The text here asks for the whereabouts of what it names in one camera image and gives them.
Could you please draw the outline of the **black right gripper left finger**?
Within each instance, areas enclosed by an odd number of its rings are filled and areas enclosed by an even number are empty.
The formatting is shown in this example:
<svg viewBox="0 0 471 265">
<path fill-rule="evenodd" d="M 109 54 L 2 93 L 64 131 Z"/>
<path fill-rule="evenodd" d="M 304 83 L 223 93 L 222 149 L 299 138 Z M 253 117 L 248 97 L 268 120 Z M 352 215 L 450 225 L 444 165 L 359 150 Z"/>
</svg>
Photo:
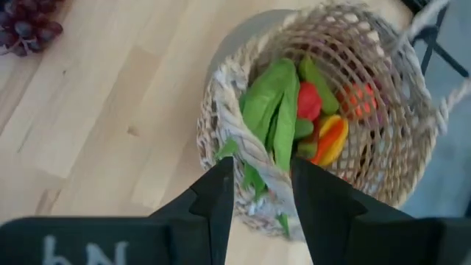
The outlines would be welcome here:
<svg viewBox="0 0 471 265">
<path fill-rule="evenodd" d="M 28 217 L 0 226 L 0 265 L 224 265 L 233 160 L 144 217 Z"/>
</svg>

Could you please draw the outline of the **bumpy green cucumber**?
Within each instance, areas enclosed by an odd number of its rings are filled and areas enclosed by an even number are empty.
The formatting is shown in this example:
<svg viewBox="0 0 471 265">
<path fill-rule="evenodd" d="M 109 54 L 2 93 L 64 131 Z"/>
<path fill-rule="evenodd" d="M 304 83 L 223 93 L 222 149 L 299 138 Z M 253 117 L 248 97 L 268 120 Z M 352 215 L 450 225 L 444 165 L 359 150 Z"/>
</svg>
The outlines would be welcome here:
<svg viewBox="0 0 471 265">
<path fill-rule="evenodd" d="M 317 93 L 322 100 L 322 112 L 329 115 L 337 113 L 339 110 L 339 101 L 309 55 L 301 59 L 299 73 L 304 81 L 316 87 Z"/>
</svg>

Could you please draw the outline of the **red bell pepper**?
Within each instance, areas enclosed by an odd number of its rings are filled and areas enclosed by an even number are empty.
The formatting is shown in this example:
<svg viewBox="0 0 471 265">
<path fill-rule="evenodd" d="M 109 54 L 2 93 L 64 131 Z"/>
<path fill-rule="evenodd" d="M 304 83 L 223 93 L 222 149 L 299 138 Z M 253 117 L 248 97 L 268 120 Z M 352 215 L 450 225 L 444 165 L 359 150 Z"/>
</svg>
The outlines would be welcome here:
<svg viewBox="0 0 471 265">
<path fill-rule="evenodd" d="M 321 109 L 322 99 L 316 86 L 309 82 L 301 82 L 297 99 L 297 116 L 314 121 L 320 115 Z"/>
</svg>

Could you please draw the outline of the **small orange pumpkin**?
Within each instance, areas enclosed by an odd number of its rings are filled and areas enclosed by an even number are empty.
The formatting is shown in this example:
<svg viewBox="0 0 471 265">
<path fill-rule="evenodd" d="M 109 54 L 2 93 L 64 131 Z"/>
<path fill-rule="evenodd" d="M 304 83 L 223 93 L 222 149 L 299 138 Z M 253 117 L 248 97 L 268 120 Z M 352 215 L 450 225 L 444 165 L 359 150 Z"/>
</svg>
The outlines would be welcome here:
<svg viewBox="0 0 471 265">
<path fill-rule="evenodd" d="M 344 86 L 336 92 L 336 98 L 343 113 L 349 119 L 365 119 L 378 108 L 374 92 L 370 84 Z"/>
</svg>

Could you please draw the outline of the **green lettuce leaf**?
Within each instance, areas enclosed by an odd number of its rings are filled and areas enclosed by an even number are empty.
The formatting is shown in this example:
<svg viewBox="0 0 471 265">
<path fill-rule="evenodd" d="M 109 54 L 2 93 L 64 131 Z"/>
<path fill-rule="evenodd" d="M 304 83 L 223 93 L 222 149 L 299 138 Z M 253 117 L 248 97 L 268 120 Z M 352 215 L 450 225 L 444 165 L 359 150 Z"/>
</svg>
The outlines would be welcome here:
<svg viewBox="0 0 471 265">
<path fill-rule="evenodd" d="M 235 160 L 235 207 L 251 228 L 302 241 L 289 179 L 300 81 L 286 58 L 252 84 L 232 66 L 214 74 L 214 99 L 225 139 L 216 153 Z"/>
</svg>

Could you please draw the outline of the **dark red chili pepper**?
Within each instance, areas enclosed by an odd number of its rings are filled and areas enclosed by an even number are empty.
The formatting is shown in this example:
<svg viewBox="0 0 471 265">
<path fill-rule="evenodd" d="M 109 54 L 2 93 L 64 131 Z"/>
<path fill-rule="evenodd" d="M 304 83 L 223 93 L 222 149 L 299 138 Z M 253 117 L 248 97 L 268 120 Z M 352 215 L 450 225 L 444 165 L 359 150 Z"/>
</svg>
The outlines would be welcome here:
<svg viewBox="0 0 471 265">
<path fill-rule="evenodd" d="M 297 143 L 296 155 L 307 160 L 314 158 L 317 153 L 318 140 L 319 130 L 315 127 L 310 135 L 301 138 Z"/>
</svg>

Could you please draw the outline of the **woven straw basket rope handles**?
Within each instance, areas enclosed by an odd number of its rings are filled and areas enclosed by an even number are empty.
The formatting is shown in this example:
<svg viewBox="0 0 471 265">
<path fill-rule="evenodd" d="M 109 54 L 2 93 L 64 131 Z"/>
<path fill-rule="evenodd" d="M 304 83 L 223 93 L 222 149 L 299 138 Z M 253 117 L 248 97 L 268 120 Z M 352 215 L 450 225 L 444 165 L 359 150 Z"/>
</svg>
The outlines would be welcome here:
<svg viewBox="0 0 471 265">
<path fill-rule="evenodd" d="M 359 191 L 398 208 L 424 175 L 437 137 L 447 131 L 450 111 L 471 94 L 468 77 L 439 105 L 434 105 L 411 45 L 430 19 L 450 1 L 432 0 L 403 31 L 397 31 L 363 5 L 324 2 L 290 13 L 267 32 L 251 37 L 218 65 L 204 90 L 196 142 L 204 169 L 223 158 L 232 158 L 235 214 L 243 223 L 236 210 L 235 160 L 232 156 L 216 158 L 225 134 L 220 130 L 213 96 L 215 72 L 221 66 L 232 66 L 252 84 L 272 63 L 286 58 L 295 64 L 301 83 L 305 81 L 299 65 L 309 55 L 335 96 L 346 85 L 370 84 L 378 103 L 371 116 L 349 119 L 339 105 L 337 113 L 329 115 L 321 109 L 312 121 L 318 130 L 320 120 L 326 116 L 340 115 L 349 124 L 341 154 L 328 166 L 320 167 Z"/>
</svg>

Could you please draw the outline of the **red grape bunch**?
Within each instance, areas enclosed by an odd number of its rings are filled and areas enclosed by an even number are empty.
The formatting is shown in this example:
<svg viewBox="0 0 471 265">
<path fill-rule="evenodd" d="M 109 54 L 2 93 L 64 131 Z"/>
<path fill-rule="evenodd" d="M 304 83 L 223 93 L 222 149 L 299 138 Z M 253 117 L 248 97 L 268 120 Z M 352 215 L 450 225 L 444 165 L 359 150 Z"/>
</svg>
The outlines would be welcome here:
<svg viewBox="0 0 471 265">
<path fill-rule="evenodd" d="M 63 33 L 54 14 L 65 0 L 0 0 L 0 56 L 41 53 Z"/>
</svg>

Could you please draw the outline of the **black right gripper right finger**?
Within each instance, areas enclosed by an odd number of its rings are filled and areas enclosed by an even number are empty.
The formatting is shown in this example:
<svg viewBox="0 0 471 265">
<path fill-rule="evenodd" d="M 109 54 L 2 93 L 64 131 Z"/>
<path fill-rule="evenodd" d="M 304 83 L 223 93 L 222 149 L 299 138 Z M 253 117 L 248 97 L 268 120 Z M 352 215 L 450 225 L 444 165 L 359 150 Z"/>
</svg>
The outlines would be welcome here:
<svg viewBox="0 0 471 265">
<path fill-rule="evenodd" d="M 294 201 L 314 265 L 471 265 L 471 219 L 418 219 L 295 158 Z"/>
</svg>

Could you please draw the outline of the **orange carrot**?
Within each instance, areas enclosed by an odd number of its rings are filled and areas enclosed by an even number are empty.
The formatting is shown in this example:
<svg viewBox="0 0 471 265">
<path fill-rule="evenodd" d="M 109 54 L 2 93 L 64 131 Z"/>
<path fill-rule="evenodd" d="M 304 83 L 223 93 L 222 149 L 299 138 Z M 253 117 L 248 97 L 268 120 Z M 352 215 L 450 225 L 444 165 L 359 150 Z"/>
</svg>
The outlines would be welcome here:
<svg viewBox="0 0 471 265">
<path fill-rule="evenodd" d="M 312 163 L 319 165 L 322 157 L 327 153 L 332 144 L 341 135 L 344 128 L 342 119 L 338 120 L 332 127 L 319 139 L 316 156 L 311 160 Z"/>
</svg>

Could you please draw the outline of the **grey round mat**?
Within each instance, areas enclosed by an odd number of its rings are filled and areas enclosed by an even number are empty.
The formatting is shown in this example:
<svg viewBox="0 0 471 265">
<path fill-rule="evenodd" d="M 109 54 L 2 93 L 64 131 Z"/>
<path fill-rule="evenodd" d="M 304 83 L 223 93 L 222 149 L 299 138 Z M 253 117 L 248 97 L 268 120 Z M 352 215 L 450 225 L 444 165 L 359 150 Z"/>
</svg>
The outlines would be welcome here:
<svg viewBox="0 0 471 265">
<path fill-rule="evenodd" d="M 275 24 L 282 22 L 288 14 L 293 12 L 294 10 L 287 9 L 268 10 L 253 15 L 229 31 L 219 44 L 218 49 L 210 61 L 205 77 L 205 85 L 209 83 L 212 74 L 227 56 L 234 54 L 237 49 L 244 45 L 251 37 L 265 33 Z"/>
</svg>

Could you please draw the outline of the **yellow starfruit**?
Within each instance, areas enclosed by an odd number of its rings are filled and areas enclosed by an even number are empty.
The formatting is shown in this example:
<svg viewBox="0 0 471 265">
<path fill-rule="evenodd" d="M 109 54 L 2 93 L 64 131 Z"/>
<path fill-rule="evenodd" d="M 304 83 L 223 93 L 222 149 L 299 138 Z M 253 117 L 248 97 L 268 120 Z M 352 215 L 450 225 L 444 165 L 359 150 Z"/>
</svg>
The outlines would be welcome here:
<svg viewBox="0 0 471 265">
<path fill-rule="evenodd" d="M 342 119 L 344 128 L 341 135 L 337 138 L 334 144 L 330 146 L 327 153 L 322 157 L 320 164 L 317 166 L 328 166 L 341 154 L 347 139 L 349 124 L 348 121 L 340 115 L 326 116 L 320 120 L 319 139 L 335 124 L 338 120 Z"/>
</svg>

